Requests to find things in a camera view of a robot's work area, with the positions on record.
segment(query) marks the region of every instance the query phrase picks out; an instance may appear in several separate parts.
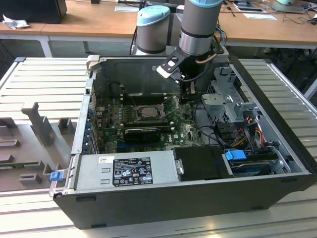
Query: warning label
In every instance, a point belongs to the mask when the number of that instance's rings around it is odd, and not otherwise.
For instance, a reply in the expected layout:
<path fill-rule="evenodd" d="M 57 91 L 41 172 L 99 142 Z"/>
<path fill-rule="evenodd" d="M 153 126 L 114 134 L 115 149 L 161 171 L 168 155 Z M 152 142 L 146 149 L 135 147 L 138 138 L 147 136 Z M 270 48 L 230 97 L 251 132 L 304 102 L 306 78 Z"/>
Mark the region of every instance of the warning label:
<path fill-rule="evenodd" d="M 150 183 L 153 183 L 153 175 L 149 157 L 113 160 L 113 186 Z"/>

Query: blue drive bracket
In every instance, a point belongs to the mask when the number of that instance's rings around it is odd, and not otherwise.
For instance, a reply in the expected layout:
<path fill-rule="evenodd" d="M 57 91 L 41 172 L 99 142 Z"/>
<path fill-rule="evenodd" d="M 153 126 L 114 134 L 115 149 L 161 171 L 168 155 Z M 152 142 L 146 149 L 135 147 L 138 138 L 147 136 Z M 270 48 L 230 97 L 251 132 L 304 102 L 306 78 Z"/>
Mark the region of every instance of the blue drive bracket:
<path fill-rule="evenodd" d="M 52 172 L 50 176 L 50 181 L 63 181 L 63 171 Z"/>
<path fill-rule="evenodd" d="M 245 160 L 246 154 L 243 150 L 229 150 L 225 153 L 227 160 Z"/>

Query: white paper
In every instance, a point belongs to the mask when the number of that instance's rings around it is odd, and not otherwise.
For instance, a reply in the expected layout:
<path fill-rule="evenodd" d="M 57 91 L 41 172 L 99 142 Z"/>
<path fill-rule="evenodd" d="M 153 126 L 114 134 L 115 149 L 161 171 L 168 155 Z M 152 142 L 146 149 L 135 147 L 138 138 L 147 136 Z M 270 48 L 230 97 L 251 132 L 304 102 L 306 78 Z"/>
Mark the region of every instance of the white paper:
<path fill-rule="evenodd" d="M 252 13 L 244 13 L 248 19 L 262 19 L 262 20 L 277 20 L 272 15 L 266 15 L 266 14 L 252 14 Z"/>
<path fill-rule="evenodd" d="M 127 12 L 138 12 L 138 7 L 132 7 L 132 6 L 116 6 L 114 8 L 114 11 L 127 11 Z"/>
<path fill-rule="evenodd" d="M 11 28 L 11 29 L 16 29 L 16 28 L 24 28 L 24 27 L 29 27 L 30 25 L 28 25 L 28 23 L 25 21 L 25 20 L 13 20 L 13 19 L 10 19 L 8 17 L 6 17 L 4 14 L 3 14 L 3 21 L 2 23 L 4 25 L 6 25 L 8 28 Z"/>
<path fill-rule="evenodd" d="M 99 164 L 112 163 L 114 156 L 99 156 Z"/>

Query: green circuit board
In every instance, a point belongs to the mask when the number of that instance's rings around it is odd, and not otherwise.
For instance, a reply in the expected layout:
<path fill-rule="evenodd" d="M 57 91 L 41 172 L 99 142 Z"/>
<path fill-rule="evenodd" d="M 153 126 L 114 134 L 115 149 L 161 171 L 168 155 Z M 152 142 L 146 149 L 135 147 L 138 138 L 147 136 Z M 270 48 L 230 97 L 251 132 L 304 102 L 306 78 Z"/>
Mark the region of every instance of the green circuit board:
<path fill-rule="evenodd" d="M 105 99 L 103 105 L 102 110 L 99 113 L 97 111 L 101 153 L 171 150 L 179 146 L 203 144 L 191 120 L 193 109 L 189 104 L 179 104 L 177 96 L 170 96 L 160 104 L 135 106 L 124 105 L 120 100 Z M 153 121 L 162 122 L 163 125 L 147 126 L 147 123 Z M 133 145 L 125 143 L 125 130 L 153 127 L 161 130 L 159 142 Z"/>

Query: wooden desk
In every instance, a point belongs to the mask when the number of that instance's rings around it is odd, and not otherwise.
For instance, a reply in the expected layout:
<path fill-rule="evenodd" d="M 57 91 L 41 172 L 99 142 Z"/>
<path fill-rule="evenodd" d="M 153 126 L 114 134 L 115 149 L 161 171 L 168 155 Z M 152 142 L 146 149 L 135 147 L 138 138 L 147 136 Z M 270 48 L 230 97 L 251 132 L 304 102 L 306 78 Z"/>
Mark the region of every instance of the wooden desk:
<path fill-rule="evenodd" d="M 61 24 L 31 23 L 31 28 L 11 30 L 0 27 L 0 38 L 33 39 L 41 42 L 46 57 L 52 57 L 50 41 L 83 41 L 88 52 L 89 41 L 131 42 L 137 13 L 117 12 L 112 2 L 91 4 L 90 1 L 67 0 L 67 15 Z M 227 34 L 227 46 L 314 49 L 317 47 L 317 26 L 292 21 L 283 22 L 283 13 L 271 13 L 277 20 L 247 19 L 225 7 L 220 13 L 221 28 Z M 287 14 L 299 21 L 306 14 Z"/>
<path fill-rule="evenodd" d="M 310 23 L 303 25 L 293 21 L 283 22 L 283 13 L 271 13 L 277 20 L 248 19 L 244 14 L 232 13 L 223 9 L 219 16 L 222 30 L 227 33 L 227 45 L 251 46 L 257 43 L 257 47 L 276 45 L 286 48 L 315 48 L 317 47 L 317 26 Z M 307 14 L 286 14 L 297 22 L 298 17 L 309 19 Z"/>
<path fill-rule="evenodd" d="M 26 28 L 17 28 L 13 30 L 11 28 L 7 28 L 6 25 L 0 24 L 0 35 L 1 34 L 25 34 L 25 35 L 40 35 L 42 28 L 45 26 L 45 23 L 31 23 L 30 27 Z"/>
<path fill-rule="evenodd" d="M 61 24 L 46 24 L 45 35 L 132 37 L 136 26 L 136 12 L 114 11 L 115 3 L 66 1 L 67 14 Z"/>

